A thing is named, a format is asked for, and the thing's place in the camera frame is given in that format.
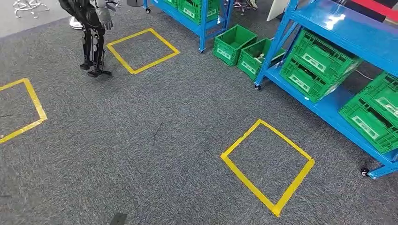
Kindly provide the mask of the bystander robot grey hand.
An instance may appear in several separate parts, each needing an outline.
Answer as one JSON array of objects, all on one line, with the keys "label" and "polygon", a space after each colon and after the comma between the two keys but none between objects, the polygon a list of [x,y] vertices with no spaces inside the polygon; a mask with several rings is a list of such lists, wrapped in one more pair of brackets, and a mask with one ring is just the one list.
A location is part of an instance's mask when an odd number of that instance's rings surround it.
[{"label": "bystander robot grey hand", "polygon": [[111,30],[113,28],[113,21],[109,9],[97,8],[95,9],[95,11],[102,28],[104,28],[105,30]]}]

